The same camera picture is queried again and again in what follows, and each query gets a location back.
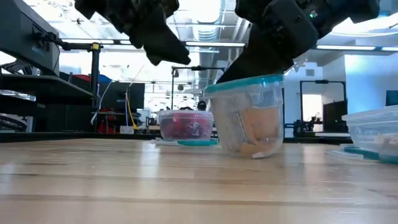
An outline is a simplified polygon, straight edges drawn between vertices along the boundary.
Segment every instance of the ceiling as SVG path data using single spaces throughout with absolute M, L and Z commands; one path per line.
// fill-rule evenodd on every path
M 24 0 L 59 32 L 68 39 L 128 39 L 120 34 L 106 19 L 95 14 L 90 20 L 84 18 L 74 8 L 73 0 Z M 174 16 L 167 19 L 167 24 L 180 40 L 206 40 L 247 42 L 250 23 L 234 13 L 236 0 L 179 0 L 180 8 Z M 398 10 L 398 0 L 381 0 L 381 12 L 393 15 Z M 335 28 L 332 34 L 319 40 L 318 44 L 327 45 L 398 45 L 396 35 L 381 36 L 386 32 L 398 32 L 397 27 L 386 29 L 388 24 L 398 22 L 398 17 L 380 22 L 378 26 L 354 26 L 348 22 Z M 170 81 L 171 63 L 164 62 L 153 67 L 144 52 L 133 52 L 132 47 L 121 46 L 109 49 L 101 54 L 101 73 L 118 80 L 158 80 Z M 213 66 L 217 60 L 233 60 L 236 49 L 210 49 L 207 53 L 198 53 L 202 49 L 191 50 L 191 65 Z M 311 50 L 309 62 L 326 64 L 341 52 Z M 81 72 L 90 71 L 90 55 L 80 56 L 63 54 L 60 63 L 68 67 L 79 66 Z M 204 88 L 213 80 L 215 72 L 182 72 L 179 80 L 193 82 L 194 88 Z

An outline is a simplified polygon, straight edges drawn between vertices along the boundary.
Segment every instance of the wooden tabletop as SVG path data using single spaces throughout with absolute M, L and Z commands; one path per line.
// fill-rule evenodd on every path
M 332 149 L 249 160 L 129 140 L 0 144 L 1 223 L 397 223 L 398 167 Z

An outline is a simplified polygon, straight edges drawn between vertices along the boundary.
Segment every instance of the teal lid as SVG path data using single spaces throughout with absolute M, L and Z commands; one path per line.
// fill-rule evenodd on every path
M 243 78 L 230 82 L 220 83 L 208 86 L 205 89 L 205 94 L 215 93 L 217 91 L 232 90 L 250 85 L 267 85 L 283 81 L 283 75 L 264 75 L 260 77 Z

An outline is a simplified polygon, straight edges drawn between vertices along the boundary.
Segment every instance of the bread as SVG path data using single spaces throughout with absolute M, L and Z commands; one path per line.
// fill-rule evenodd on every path
M 275 139 L 279 135 L 279 110 L 278 108 L 248 108 L 243 111 L 243 125 L 248 137 L 248 143 L 241 145 L 241 155 L 252 158 L 262 152 L 263 157 L 269 156 L 276 145 L 275 141 L 267 142 L 266 139 Z

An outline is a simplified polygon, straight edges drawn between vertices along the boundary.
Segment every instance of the clear plastic container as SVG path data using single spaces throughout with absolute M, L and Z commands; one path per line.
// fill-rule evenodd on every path
M 281 148 L 284 133 L 282 85 L 282 75 L 268 75 L 205 89 L 224 150 L 257 159 Z
M 166 140 L 210 139 L 213 115 L 207 111 L 160 111 L 160 133 Z
M 356 147 L 398 164 L 398 106 L 343 116 Z

